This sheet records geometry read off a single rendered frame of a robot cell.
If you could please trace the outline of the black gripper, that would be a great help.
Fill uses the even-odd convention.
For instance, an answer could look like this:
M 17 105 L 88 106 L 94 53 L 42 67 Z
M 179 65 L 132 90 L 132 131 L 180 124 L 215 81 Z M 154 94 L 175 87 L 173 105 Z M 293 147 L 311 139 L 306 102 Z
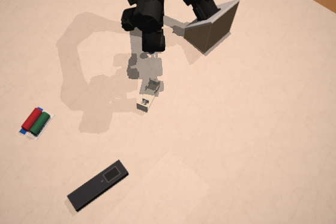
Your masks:
M 144 52 L 164 52 L 166 48 L 163 32 L 164 6 L 161 12 L 159 28 L 155 32 L 142 32 L 142 50 Z

